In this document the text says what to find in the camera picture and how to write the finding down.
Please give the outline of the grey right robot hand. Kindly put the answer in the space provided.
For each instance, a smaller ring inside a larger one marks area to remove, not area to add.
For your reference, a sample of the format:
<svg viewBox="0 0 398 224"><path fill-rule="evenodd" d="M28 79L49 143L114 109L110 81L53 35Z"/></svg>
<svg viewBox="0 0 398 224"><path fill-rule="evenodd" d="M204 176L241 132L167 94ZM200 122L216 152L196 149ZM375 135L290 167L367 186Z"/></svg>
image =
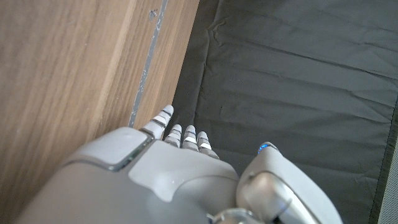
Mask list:
<svg viewBox="0 0 398 224"><path fill-rule="evenodd" d="M168 105L68 157L18 223L341 223L326 193L270 142L242 174L205 132L165 129Z"/></svg>

